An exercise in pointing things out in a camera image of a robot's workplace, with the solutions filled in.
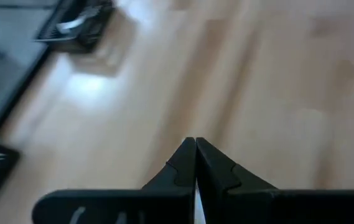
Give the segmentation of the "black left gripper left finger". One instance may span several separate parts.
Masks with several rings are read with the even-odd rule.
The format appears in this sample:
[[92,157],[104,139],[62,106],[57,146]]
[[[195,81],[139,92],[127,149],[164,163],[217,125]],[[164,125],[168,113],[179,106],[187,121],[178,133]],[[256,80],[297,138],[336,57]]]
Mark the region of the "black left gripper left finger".
[[141,189],[64,189],[41,197],[32,221],[53,223],[193,223],[194,138],[185,138]]

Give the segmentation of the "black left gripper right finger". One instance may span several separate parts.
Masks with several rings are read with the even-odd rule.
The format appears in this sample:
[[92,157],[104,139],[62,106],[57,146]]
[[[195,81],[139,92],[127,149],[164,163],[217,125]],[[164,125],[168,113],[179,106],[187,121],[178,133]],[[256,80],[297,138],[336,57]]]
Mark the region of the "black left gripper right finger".
[[354,190],[278,189],[197,138],[207,223],[354,223]]

